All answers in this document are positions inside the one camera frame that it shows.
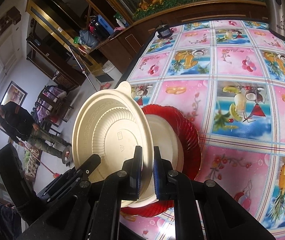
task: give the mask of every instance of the red plate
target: red plate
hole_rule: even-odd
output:
[[[201,152],[198,144],[198,134],[194,124],[172,106],[147,105],[142,108],[144,114],[155,114],[164,118],[178,135],[184,152],[182,173],[194,180],[200,170]],[[140,208],[125,207],[121,211],[127,215],[142,217],[157,216],[173,207],[173,201],[157,201]]]

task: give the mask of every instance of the metal bolt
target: metal bolt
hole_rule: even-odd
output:
[[[208,187],[214,187],[216,185],[216,183],[212,179],[209,179],[206,181],[206,185]]]
[[[178,171],[171,170],[171,171],[168,171],[168,174],[170,177],[176,177],[178,175]]]
[[[82,188],[86,188],[90,185],[90,182],[88,180],[82,180],[80,183],[79,183],[79,186],[82,187]]]
[[[117,175],[119,177],[125,177],[127,175],[127,172],[126,171],[118,171]]]

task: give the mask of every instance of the white tile floor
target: white tile floor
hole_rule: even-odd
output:
[[[95,85],[95,88],[99,91],[100,84],[97,82],[97,80],[92,75],[89,78],[92,81],[92,83]],[[116,84],[117,82],[114,81],[111,88],[114,88]],[[71,105],[73,106],[74,109],[69,114],[70,117],[68,122],[62,122],[58,128],[53,127],[55,130],[61,132],[60,136],[64,138],[67,142],[71,142],[72,130],[81,106],[93,93],[95,93],[94,88],[92,87],[92,85],[88,80],[85,80],[85,82],[81,87],[71,91],[68,94],[68,98],[72,100]],[[60,145],[56,147],[60,150],[63,150],[62,146]],[[71,163],[70,167],[66,167],[65,164],[62,163],[61,159],[45,152],[42,153],[41,161],[53,172],[57,172],[60,174],[74,167],[73,163]],[[40,165],[38,167],[36,181],[34,183],[35,192],[38,193],[45,186],[47,186],[53,179],[54,178],[52,174],[43,165]]]

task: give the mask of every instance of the man's hand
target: man's hand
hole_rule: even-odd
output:
[[[18,144],[19,144],[21,147],[25,147],[25,144],[24,144],[22,141],[20,141]]]
[[[33,126],[33,128],[35,129],[35,131],[40,130],[40,127],[39,127],[38,124],[34,123],[32,126]]]

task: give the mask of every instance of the colorful tablecloth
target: colorful tablecloth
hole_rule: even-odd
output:
[[[277,239],[285,239],[285,42],[252,21],[217,20],[156,36],[128,81],[141,106],[174,106],[196,126],[214,179]],[[121,216],[145,239],[175,239],[174,212]]]

